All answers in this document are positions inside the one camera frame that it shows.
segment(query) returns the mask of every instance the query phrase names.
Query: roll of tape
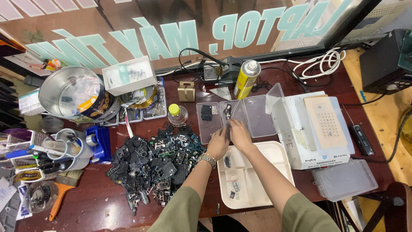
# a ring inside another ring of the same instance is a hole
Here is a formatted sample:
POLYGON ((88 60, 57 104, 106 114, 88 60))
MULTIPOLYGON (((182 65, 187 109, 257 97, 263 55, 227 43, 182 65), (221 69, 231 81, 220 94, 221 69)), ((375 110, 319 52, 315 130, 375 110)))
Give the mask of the roll of tape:
POLYGON ((86 137, 86 143, 87 143, 87 145, 89 145, 89 146, 91 146, 91 147, 94 147, 94 146, 96 146, 98 143, 97 142, 94 142, 93 141, 93 137, 95 137, 96 135, 95 134, 91 134, 91 135, 88 135, 87 137, 86 137))

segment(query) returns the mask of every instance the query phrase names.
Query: metal tin can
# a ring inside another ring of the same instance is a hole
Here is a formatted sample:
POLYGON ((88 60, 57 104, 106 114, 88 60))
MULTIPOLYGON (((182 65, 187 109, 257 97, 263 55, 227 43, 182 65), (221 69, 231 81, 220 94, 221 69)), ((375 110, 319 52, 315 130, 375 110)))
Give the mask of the metal tin can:
POLYGON ((249 95, 261 70, 260 64, 254 60, 248 60, 243 63, 239 76, 237 77, 236 86, 233 90, 235 98, 243 99, 249 95))

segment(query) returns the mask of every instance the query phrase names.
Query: workbench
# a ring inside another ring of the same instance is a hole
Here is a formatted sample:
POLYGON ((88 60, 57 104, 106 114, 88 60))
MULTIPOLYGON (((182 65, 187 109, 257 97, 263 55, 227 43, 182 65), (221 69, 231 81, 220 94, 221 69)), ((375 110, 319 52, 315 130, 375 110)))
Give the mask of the workbench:
MULTIPOLYGON (((275 66, 288 69, 284 62, 277 62, 271 64, 264 64, 262 68, 275 66)), ((285 96, 297 95, 304 93, 296 80, 291 78, 286 72, 278 69, 268 69, 261 73, 262 81, 266 80, 274 85, 280 83, 285 96)), ((357 91, 355 91, 348 73, 343 65, 334 72, 334 82, 327 87, 309 87, 311 92, 325 91, 331 97, 337 97, 339 103, 356 104, 359 103, 357 91)), ((189 81, 192 76, 179 75, 176 76, 177 81, 189 81)), ((196 98, 195 102, 180 102, 177 92, 179 84, 172 80, 172 77, 165 76, 165 91, 167 104, 176 103, 184 106, 189 114, 186 121, 192 127, 192 130, 199 135, 199 127, 196 115, 196 103, 199 102, 220 102, 224 99, 214 95, 210 91, 198 88, 199 82, 196 82, 196 98)), ((329 77, 316 78, 316 80, 309 80, 311 84, 323 84, 329 81, 329 77)), ((213 86, 206 85, 206 89, 213 88, 213 86)), ((261 88, 257 93, 250 93, 249 96, 264 95, 268 92, 267 89, 261 88)), ((355 124, 361 124, 362 129, 371 143, 375 151, 375 155, 368 157, 372 160, 385 160, 382 146, 378 141, 372 128, 371 123, 363 109, 363 107, 347 107, 348 113, 355 124)), ((348 125, 350 120, 346 113, 343 113, 348 125)), ((143 120, 139 123, 132 123, 131 128, 135 135, 150 139, 157 134, 157 129, 165 129, 164 124, 168 122, 167 117, 153 120, 143 120)), ((72 123, 66 123, 75 130, 85 130, 90 125, 80 124, 78 126, 72 123)), ((127 129, 125 125, 117 125, 110 127, 110 143, 112 153, 116 151, 124 143, 124 139, 128 138, 127 129)), ((278 136, 268 136, 252 139, 253 142, 263 141, 279 141, 278 136)), ((362 158, 357 146, 355 146, 356 153, 354 157, 362 158)), ((378 188, 373 192, 386 190, 387 186, 394 182, 395 179, 386 163, 368 163, 378 188)), ((70 189, 64 196, 60 211, 53 222, 49 222, 49 211, 34 214, 30 218, 22 219, 17 222, 16 231, 104 231, 104 229, 114 230, 117 228, 130 228, 151 225, 163 210, 162 206, 157 205, 156 201, 150 198, 148 205, 140 205, 137 207, 137 215, 133 216, 129 209, 125 190, 121 185, 116 185, 108 177, 105 172, 111 165, 89 164, 84 170, 76 188, 70 189)), ((325 200, 320 196, 314 179, 310 171, 292 170, 293 179, 298 190, 302 192, 310 201, 325 200)), ((231 214, 245 211, 253 211, 266 207, 244 208, 233 210, 225 206, 220 196, 220 186, 218 178, 218 170, 212 171, 200 211, 201 218, 217 216, 217 205, 220 204, 220 214, 231 214)))

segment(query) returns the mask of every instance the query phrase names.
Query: white plastic tray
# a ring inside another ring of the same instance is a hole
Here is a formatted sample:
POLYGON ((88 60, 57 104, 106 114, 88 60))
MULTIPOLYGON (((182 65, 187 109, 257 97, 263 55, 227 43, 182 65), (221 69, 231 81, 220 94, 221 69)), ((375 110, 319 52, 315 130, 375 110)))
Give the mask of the white plastic tray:
MULTIPOLYGON (((286 150, 282 144, 268 141, 257 142, 254 145, 295 185, 286 150)), ((223 203, 231 209, 272 205, 248 159, 235 146, 229 146, 229 149, 232 150, 230 168, 225 165, 224 157, 218 160, 220 193, 223 203), (236 182, 239 191, 235 190, 233 182, 236 182), (231 192, 235 192, 233 199, 230 198, 231 192)))

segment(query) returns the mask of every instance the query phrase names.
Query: person's hand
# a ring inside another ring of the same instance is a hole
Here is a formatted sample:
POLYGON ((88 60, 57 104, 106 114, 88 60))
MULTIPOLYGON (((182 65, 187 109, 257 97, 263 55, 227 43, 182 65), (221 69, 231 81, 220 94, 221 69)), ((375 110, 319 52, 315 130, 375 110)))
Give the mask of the person's hand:
POLYGON ((253 147, 252 139, 245 124, 237 119, 229 119, 230 123, 230 140, 233 145, 243 154, 245 151, 253 147))
POLYGON ((207 146, 206 154, 211 155, 213 158, 215 158, 216 161, 218 161, 226 154, 227 148, 229 146, 229 140, 225 138, 226 129, 227 128, 224 127, 223 130, 219 129, 218 131, 214 132, 212 134, 212 139, 207 146))

